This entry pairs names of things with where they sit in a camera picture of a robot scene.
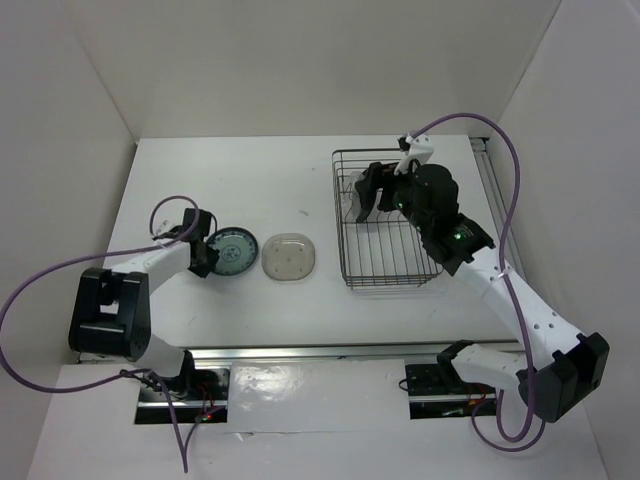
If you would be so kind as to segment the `clear textured glass plate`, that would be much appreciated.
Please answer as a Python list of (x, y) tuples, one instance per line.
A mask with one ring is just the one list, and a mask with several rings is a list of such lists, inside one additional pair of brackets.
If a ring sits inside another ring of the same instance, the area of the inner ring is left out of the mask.
[(355, 223), (361, 212), (361, 204), (359, 194), (356, 191), (355, 184), (364, 178), (361, 171), (353, 171), (343, 178), (341, 207), (342, 219), (345, 222)]

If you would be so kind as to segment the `blue floral ceramic plate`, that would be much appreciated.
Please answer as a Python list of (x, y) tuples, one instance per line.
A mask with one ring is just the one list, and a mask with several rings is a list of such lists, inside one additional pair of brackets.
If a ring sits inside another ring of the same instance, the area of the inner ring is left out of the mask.
[(206, 240), (207, 247), (217, 254), (212, 272), (219, 276), (236, 276), (249, 270), (259, 254), (256, 237), (241, 227), (220, 229)]

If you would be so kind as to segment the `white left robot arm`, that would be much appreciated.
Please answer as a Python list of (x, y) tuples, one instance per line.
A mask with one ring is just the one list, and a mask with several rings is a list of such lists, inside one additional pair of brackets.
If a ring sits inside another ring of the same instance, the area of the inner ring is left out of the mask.
[(211, 274), (219, 254), (206, 244), (217, 225), (208, 211), (187, 208), (183, 223), (160, 236), (169, 247), (145, 252), (110, 269), (89, 268), (80, 277), (68, 342), (72, 350), (126, 360), (161, 378), (176, 399), (201, 382), (193, 355), (152, 332), (151, 295), (179, 273)]

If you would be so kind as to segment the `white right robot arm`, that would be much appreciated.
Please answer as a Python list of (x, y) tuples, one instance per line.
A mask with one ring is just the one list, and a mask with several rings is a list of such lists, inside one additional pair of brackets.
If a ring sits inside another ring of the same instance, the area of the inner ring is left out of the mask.
[(374, 162), (356, 178), (357, 222), (374, 209), (401, 214), (427, 255), (483, 300), (524, 350), (458, 341), (439, 356), (438, 384), (448, 392), (468, 383), (512, 390), (540, 420), (557, 422), (600, 386), (609, 343), (562, 318), (500, 256), (492, 237), (460, 212), (459, 186), (447, 168), (414, 162), (404, 173), (395, 169)]

